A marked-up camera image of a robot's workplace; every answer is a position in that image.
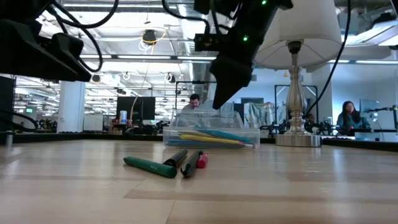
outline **woman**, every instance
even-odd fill
[[[361,118],[361,115],[356,111],[354,103],[346,101],[343,104],[343,111],[338,116],[337,125],[344,132],[348,132],[354,128],[370,128],[370,124],[366,118]]]

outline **plastic box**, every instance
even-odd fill
[[[167,147],[254,149],[260,144],[260,130],[245,129],[235,111],[173,112],[163,142]]]

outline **computer monitor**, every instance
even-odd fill
[[[130,119],[131,107],[135,100],[133,96],[120,96],[116,107],[116,117],[120,117],[120,111],[127,111],[127,119]],[[139,97],[134,105],[133,119],[155,119],[155,97]]]
[[[377,118],[377,112],[369,111],[379,108],[379,102],[376,100],[360,100],[359,109],[362,118]]]

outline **black marker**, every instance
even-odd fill
[[[176,153],[174,156],[172,156],[170,159],[167,159],[163,164],[172,166],[172,167],[178,167],[179,164],[185,159],[185,156],[187,155],[188,150],[182,149],[178,153]]]
[[[181,173],[184,177],[191,177],[197,169],[197,163],[200,156],[203,154],[203,150],[195,151],[187,160],[187,162],[181,166]]]

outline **white column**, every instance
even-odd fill
[[[394,60],[398,60],[398,50],[392,50]],[[396,83],[396,105],[398,105],[398,67],[395,70],[395,83]]]
[[[329,74],[330,74],[330,65],[325,65],[322,68],[319,68],[318,70],[312,73],[311,77],[312,85],[318,87],[318,97],[320,96],[322,89],[325,86]],[[319,101],[318,108],[319,108],[319,122],[322,122],[325,119],[332,117],[333,122],[336,123],[336,118],[334,118],[335,116],[333,114],[333,95],[332,95],[331,82],[329,83],[328,88],[323,94],[323,97]],[[312,109],[312,113],[316,115],[316,107]]]
[[[57,132],[82,132],[86,83],[61,82]]]

